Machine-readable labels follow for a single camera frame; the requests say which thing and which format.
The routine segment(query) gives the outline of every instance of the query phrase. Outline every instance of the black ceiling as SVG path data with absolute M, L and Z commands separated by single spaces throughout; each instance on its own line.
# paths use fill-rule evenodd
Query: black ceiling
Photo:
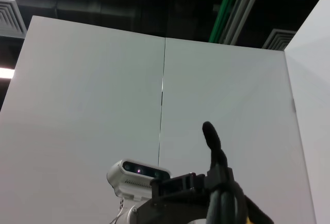
M 222 0 L 16 0 L 26 26 L 33 15 L 207 42 Z M 256 0 L 239 46 L 262 47 L 274 28 L 298 30 L 318 0 Z M 14 68 L 23 40 L 0 37 L 0 67 Z M 1 98 L 9 82 L 0 79 Z

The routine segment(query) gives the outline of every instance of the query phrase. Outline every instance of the camera lens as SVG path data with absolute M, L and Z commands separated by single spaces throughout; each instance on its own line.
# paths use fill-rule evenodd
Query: camera lens
M 160 172 L 159 171 L 155 171 L 155 178 L 160 178 Z
M 124 169 L 125 169 L 126 171 L 129 171 L 129 170 L 130 170 L 130 165 L 129 165 L 129 164 L 126 164 L 126 165 L 124 166 Z
M 135 169 L 135 172 L 138 173 L 138 174 L 143 174 L 143 170 L 142 170 L 141 167 L 137 167 L 137 168 Z

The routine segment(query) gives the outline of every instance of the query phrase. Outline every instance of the white partition wall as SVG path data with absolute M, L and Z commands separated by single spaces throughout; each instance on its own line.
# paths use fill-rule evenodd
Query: white partition wall
M 0 223 L 110 223 L 107 170 L 158 163 L 164 41 L 32 19 L 0 113 Z
M 204 121 L 275 223 L 315 223 L 283 52 L 166 39 L 159 165 L 206 173 Z
M 330 0 L 320 0 L 285 49 L 318 224 L 330 211 Z

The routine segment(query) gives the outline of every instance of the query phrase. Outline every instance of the air vent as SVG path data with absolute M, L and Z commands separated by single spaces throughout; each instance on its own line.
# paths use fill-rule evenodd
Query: air vent
M 140 186 L 140 187 L 145 187 L 145 188 L 151 189 L 151 186 L 150 185 L 139 183 L 139 182 L 135 182 L 133 180 L 126 180 L 125 181 L 125 184 L 130 184 L 130 185 L 134 185 L 134 186 Z
M 283 51 L 294 37 L 295 33 L 296 31 L 273 29 L 262 48 L 266 50 Z
M 26 27 L 15 0 L 0 0 L 0 37 L 25 38 Z

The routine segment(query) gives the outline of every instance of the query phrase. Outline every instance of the ceiling light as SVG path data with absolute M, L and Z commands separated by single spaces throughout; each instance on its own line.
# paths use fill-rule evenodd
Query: ceiling light
M 14 69 L 0 68 L 0 78 L 12 78 L 14 71 Z

